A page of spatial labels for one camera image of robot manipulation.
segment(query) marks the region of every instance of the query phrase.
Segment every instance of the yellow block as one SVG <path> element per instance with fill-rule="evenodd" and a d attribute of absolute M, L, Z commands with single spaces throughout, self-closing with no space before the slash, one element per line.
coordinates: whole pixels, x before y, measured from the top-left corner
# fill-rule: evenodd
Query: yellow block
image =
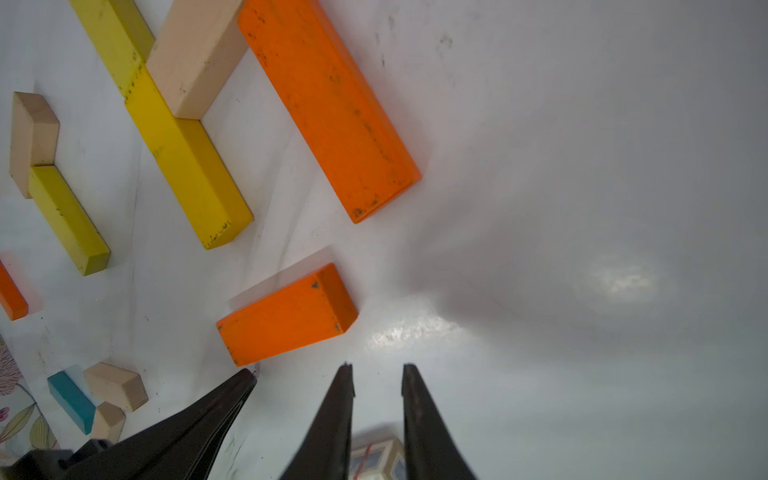
<path fill-rule="evenodd" d="M 30 167 L 29 193 L 80 273 L 106 268 L 109 247 L 56 166 Z"/>
<path fill-rule="evenodd" d="M 146 68 L 139 68 L 125 107 L 203 247 L 229 243 L 253 221 L 203 125 L 175 118 Z"/>
<path fill-rule="evenodd" d="M 123 97 L 149 57 L 154 37 L 134 0 L 69 0 Z"/>

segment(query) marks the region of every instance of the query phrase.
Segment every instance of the leaf pattern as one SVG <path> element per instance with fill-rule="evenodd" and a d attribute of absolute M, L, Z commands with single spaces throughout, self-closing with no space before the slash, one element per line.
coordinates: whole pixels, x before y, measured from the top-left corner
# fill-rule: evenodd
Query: leaf pattern
<path fill-rule="evenodd" d="M 56 445 L 56 437 L 42 415 L 35 420 L 29 430 L 29 443 L 37 450 L 51 450 Z"/>
<path fill-rule="evenodd" d="M 29 417 L 32 416 L 32 412 L 34 412 L 36 406 L 37 405 L 33 403 L 13 416 L 11 421 L 8 422 L 2 432 L 0 432 L 0 443 L 7 442 L 27 425 Z"/>
<path fill-rule="evenodd" d="M 11 351 L 3 344 L 0 347 L 0 395 L 11 395 L 16 384 L 22 379 L 22 371 L 13 360 Z"/>

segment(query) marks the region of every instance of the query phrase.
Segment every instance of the orange block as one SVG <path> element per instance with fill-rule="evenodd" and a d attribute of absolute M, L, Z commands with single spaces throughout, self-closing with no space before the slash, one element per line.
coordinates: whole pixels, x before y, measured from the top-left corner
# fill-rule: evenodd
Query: orange block
<path fill-rule="evenodd" d="M 333 263 L 219 320 L 237 366 L 341 335 L 357 319 Z"/>
<path fill-rule="evenodd" d="M 317 0 L 247 0 L 238 25 L 353 222 L 421 180 Z"/>
<path fill-rule="evenodd" d="M 2 263 L 0 263 L 0 303 L 11 320 L 25 317 L 29 311 L 27 301 L 16 288 L 16 284 L 13 283 L 13 279 Z"/>

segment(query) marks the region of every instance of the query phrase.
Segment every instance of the rectangular block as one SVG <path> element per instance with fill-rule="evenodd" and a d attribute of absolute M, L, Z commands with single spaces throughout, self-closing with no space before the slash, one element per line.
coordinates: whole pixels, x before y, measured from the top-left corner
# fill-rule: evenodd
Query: rectangular block
<path fill-rule="evenodd" d="M 147 403 L 147 393 L 138 373 L 101 362 L 85 370 L 85 380 L 94 397 L 129 412 Z"/>
<path fill-rule="evenodd" d="M 109 75 L 125 97 L 154 37 L 134 0 L 69 0 Z"/>
<path fill-rule="evenodd" d="M 85 434 L 91 433 L 96 407 L 65 372 L 48 377 L 48 389 L 72 421 Z"/>
<path fill-rule="evenodd" d="M 352 450 L 348 473 L 349 480 L 406 480 L 406 450 L 398 439 Z"/>
<path fill-rule="evenodd" d="M 332 263 L 219 320 L 216 327 L 237 366 L 338 336 L 357 319 Z"/>
<path fill-rule="evenodd" d="M 253 221 L 199 120 L 175 118 L 146 68 L 125 107 L 206 249 L 229 243 Z"/>
<path fill-rule="evenodd" d="M 94 428 L 91 430 L 92 439 L 107 439 L 112 445 L 120 441 L 123 432 L 125 414 L 118 407 L 104 402 L 96 407 Z"/>
<path fill-rule="evenodd" d="M 174 0 L 147 60 L 171 113 L 200 120 L 248 49 L 243 0 Z"/>
<path fill-rule="evenodd" d="M 13 283 L 13 279 L 2 263 L 0 263 L 0 303 L 11 320 L 25 317 L 29 311 L 27 301 L 18 291 L 16 284 Z"/>
<path fill-rule="evenodd" d="M 42 95 L 13 93 L 11 122 L 11 178 L 24 198 L 28 189 L 29 168 L 53 165 L 58 141 L 58 119 Z"/>
<path fill-rule="evenodd" d="M 107 267 L 109 247 L 55 166 L 30 167 L 29 193 L 83 276 Z"/>
<path fill-rule="evenodd" d="M 353 222 L 421 179 L 316 0 L 247 0 L 238 25 Z"/>

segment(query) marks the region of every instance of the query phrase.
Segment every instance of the patterned cloth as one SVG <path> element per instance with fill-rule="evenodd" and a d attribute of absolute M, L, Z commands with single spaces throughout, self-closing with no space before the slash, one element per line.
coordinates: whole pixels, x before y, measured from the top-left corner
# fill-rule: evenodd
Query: patterned cloth
<path fill-rule="evenodd" d="M 56 449 L 58 442 L 0 337 L 0 465 L 11 465 L 33 449 Z"/>

